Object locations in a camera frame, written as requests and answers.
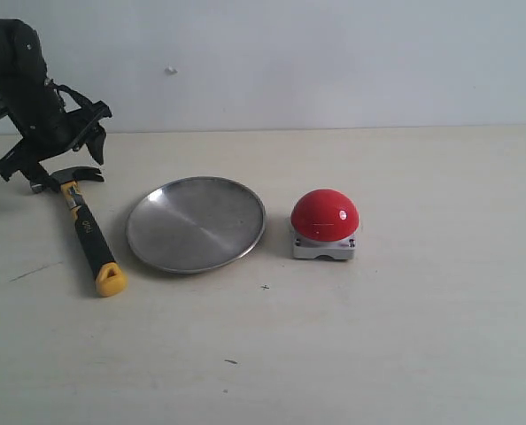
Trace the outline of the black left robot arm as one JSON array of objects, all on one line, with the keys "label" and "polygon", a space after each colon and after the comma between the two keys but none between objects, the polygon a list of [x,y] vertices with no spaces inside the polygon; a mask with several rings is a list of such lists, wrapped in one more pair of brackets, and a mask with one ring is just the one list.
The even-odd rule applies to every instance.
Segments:
[{"label": "black left robot arm", "polygon": [[0,119],[9,117],[21,134],[0,159],[4,180],[20,172],[31,182],[53,187],[41,162],[82,147],[102,165],[106,133],[100,120],[111,116],[105,102],[93,102],[47,75],[32,27],[19,19],[0,19]]}]

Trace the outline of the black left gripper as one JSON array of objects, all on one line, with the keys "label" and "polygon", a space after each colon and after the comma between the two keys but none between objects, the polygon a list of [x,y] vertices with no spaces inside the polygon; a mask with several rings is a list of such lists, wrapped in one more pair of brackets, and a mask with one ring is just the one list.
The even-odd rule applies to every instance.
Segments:
[{"label": "black left gripper", "polygon": [[59,112],[42,124],[29,127],[23,138],[0,159],[0,175],[8,181],[20,172],[28,180],[35,174],[35,193],[60,192],[60,183],[41,162],[67,151],[88,148],[100,166],[104,163],[106,132],[100,120],[112,116],[109,106],[91,103],[71,112]]}]

